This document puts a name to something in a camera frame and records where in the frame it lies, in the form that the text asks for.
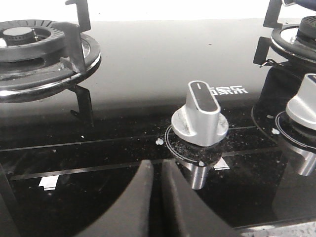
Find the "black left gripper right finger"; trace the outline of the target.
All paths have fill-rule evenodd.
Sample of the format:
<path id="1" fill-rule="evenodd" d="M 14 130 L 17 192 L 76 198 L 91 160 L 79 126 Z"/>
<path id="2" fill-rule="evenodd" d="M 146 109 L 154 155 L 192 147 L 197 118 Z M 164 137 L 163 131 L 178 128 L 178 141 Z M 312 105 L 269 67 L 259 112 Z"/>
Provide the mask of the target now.
<path id="1" fill-rule="evenodd" d="M 163 161 L 161 181 L 166 226 L 171 237 L 237 236 L 191 189 L 173 160 Z"/>

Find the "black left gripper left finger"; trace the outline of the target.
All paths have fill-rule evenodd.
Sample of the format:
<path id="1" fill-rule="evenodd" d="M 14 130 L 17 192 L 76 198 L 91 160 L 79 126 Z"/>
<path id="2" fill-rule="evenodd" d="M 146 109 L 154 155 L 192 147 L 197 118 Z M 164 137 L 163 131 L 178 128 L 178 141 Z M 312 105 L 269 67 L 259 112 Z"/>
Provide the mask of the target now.
<path id="1" fill-rule="evenodd" d="M 146 237 L 153 185 L 153 165 L 143 160 L 133 179 L 115 203 L 80 237 Z"/>

